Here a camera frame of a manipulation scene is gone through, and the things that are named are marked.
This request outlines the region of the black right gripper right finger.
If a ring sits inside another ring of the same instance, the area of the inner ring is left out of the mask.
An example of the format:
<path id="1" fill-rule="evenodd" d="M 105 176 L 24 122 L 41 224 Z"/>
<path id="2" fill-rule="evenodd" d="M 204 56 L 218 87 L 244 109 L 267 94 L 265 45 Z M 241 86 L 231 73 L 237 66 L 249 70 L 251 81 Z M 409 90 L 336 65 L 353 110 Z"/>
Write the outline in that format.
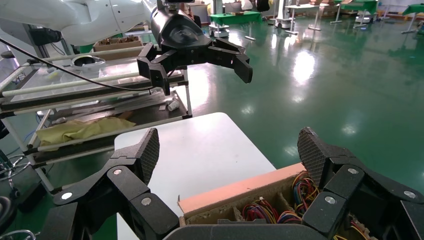
<path id="1" fill-rule="evenodd" d="M 331 239 L 352 215 L 378 240 L 421 240 L 424 197 L 366 167 L 349 149 L 324 142 L 310 128 L 297 140 L 302 165 L 319 194 L 302 224 Z"/>

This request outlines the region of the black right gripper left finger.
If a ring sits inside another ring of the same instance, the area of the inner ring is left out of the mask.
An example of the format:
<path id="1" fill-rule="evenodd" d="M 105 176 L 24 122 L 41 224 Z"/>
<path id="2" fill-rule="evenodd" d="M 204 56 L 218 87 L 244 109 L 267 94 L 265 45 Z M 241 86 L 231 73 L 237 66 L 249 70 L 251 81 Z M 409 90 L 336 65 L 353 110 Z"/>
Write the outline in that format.
<path id="1" fill-rule="evenodd" d="M 139 239 L 162 240 L 179 218 L 148 187 L 159 154 L 158 130 L 148 128 L 138 143 L 117 149 L 98 172 L 56 193 L 53 202 L 75 205 L 90 235 L 119 214 Z"/>

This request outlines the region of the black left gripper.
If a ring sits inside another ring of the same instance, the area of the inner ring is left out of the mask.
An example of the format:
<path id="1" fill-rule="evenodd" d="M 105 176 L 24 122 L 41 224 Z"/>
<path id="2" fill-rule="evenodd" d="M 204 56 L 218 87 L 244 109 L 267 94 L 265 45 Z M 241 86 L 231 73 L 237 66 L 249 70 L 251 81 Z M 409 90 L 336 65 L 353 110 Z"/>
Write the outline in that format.
<path id="1" fill-rule="evenodd" d="M 181 10 L 157 9 L 151 18 L 151 29 L 161 50 L 147 43 L 137 57 L 139 75 L 150 80 L 153 87 L 170 95 L 170 80 L 175 70 L 188 65 L 210 63 L 233 69 L 246 84 L 253 78 L 253 68 L 246 49 L 226 39 L 211 40 Z"/>

